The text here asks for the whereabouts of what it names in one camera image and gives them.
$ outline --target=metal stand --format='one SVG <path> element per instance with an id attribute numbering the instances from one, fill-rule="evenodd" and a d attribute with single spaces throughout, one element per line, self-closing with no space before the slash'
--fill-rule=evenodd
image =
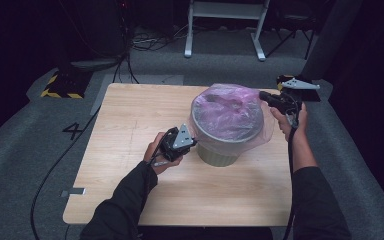
<path id="1" fill-rule="evenodd" d="M 251 33 L 251 39 L 254 43 L 258 60 L 266 60 L 259 42 L 259 37 L 264 19 L 266 18 L 269 3 L 270 0 L 265 0 L 263 4 L 215 3 L 191 0 L 189 4 L 189 25 L 188 36 L 186 38 L 185 57 L 189 58 L 192 56 L 193 17 L 215 17 L 258 20 L 257 31 L 255 33 Z"/>

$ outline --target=number 4 marking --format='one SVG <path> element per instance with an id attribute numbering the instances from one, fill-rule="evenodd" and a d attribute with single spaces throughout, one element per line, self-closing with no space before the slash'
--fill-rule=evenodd
<path id="1" fill-rule="evenodd" d="M 78 129 L 79 129 L 79 124 L 77 122 L 75 122 L 75 123 L 71 124 L 70 126 L 64 128 L 64 130 L 62 130 L 62 131 L 71 133 L 71 140 L 73 140 L 74 137 L 76 137 L 76 133 L 83 132 L 83 129 L 81 129 L 81 130 L 78 130 Z"/>

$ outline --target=hand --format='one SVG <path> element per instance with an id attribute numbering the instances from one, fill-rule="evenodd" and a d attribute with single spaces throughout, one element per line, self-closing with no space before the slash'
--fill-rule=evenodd
<path id="1" fill-rule="evenodd" d="M 285 115 L 279 112 L 276 108 L 270 108 L 271 113 L 277 119 L 279 123 L 279 128 L 282 130 L 283 134 L 285 134 L 286 141 L 289 140 L 289 134 L 291 133 L 291 124 L 288 122 L 288 119 Z M 295 136 L 305 135 L 305 129 L 307 128 L 307 107 L 304 103 L 302 103 L 301 111 L 299 112 L 299 126 L 297 131 L 295 132 Z"/>
<path id="2" fill-rule="evenodd" d="M 158 147 L 158 143 L 161 141 L 163 136 L 164 136 L 164 133 L 159 132 L 158 135 L 155 137 L 154 141 L 149 143 L 148 148 L 146 149 L 145 155 L 143 156 L 144 161 L 149 162 L 151 160 L 152 154 L 154 153 L 155 149 Z M 179 157 L 173 162 L 170 162 L 167 159 L 165 159 L 163 156 L 158 156 L 155 160 L 156 163 L 159 163 L 159 162 L 168 162 L 168 163 L 158 167 L 152 166 L 152 168 L 154 169 L 155 173 L 159 175 L 169 167 L 178 166 L 182 159 L 183 159 L 183 156 Z"/>

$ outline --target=person's right hand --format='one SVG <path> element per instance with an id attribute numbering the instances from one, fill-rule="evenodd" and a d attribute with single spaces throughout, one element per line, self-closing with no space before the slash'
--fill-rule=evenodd
<path id="1" fill-rule="evenodd" d="M 273 114 L 273 116 L 277 119 L 279 123 L 279 128 L 282 130 L 282 132 L 285 134 L 285 139 L 286 141 L 289 140 L 289 134 L 291 133 L 291 124 L 288 122 L 288 119 L 286 118 L 285 115 L 279 112 L 277 108 L 270 108 L 270 112 Z M 301 111 L 299 111 L 299 126 L 297 131 L 295 132 L 295 136 L 304 134 L 305 135 L 305 130 L 307 128 L 307 107 L 305 106 L 304 103 L 302 103 L 301 106 Z"/>

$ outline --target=wooden table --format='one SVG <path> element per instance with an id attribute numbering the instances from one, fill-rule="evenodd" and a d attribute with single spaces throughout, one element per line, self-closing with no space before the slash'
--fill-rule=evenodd
<path id="1" fill-rule="evenodd" d="M 205 89 L 111 84 L 73 186 L 85 188 L 85 194 L 70 195 L 64 221 L 88 223 L 156 134 L 187 122 L 192 100 Z M 285 226 L 290 206 L 287 143 L 275 126 L 270 142 L 228 167 L 204 163 L 192 148 L 180 166 L 159 175 L 139 224 Z"/>

